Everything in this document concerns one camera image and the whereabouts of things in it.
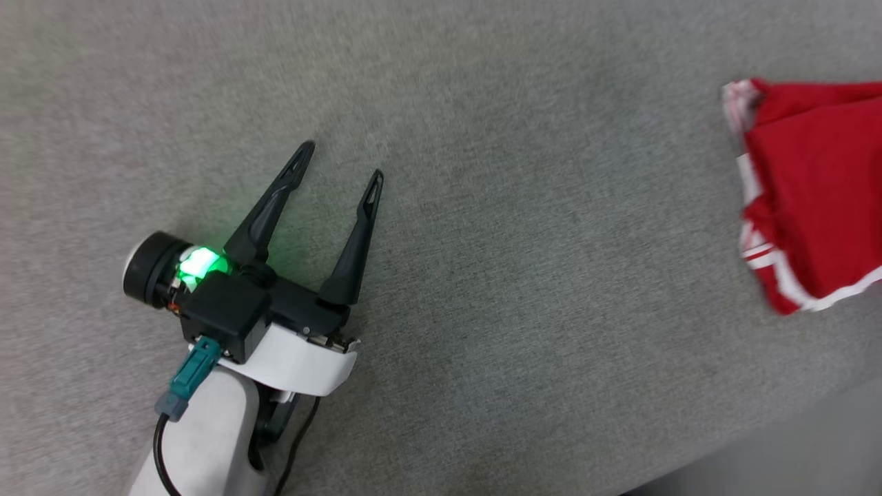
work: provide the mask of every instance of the white trim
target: white trim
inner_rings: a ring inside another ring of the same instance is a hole
[[[882,267],[876,267],[851,286],[843,286],[825,297],[815,298],[799,283],[796,275],[793,274],[793,270],[790,268],[790,264],[787,262],[787,255],[784,252],[776,249],[770,255],[774,261],[774,274],[775,279],[778,281],[778,290],[783,296],[799,305],[803,310],[817,312],[830,308],[839,300],[863,293],[874,282],[882,281]]]
[[[753,231],[753,224],[750,221],[741,223],[741,236],[738,237],[738,241],[741,245],[742,255],[744,255],[744,249],[747,248],[747,237],[751,235],[751,231]]]
[[[769,267],[774,263],[774,255],[770,252],[762,257],[757,257],[756,259],[747,260],[747,267],[756,270],[762,267]]]
[[[744,204],[750,205],[763,192],[759,185],[757,174],[753,170],[753,162],[749,154],[743,154],[736,159],[738,172],[741,173],[741,181],[744,183]]]
[[[772,249],[772,248],[774,248],[774,244],[765,243],[765,244],[761,244],[760,246],[757,246],[756,248],[751,248],[750,250],[745,250],[744,252],[741,253],[741,255],[745,258],[752,257],[753,255],[756,255],[757,253],[762,253],[762,252],[769,250],[769,249]]]

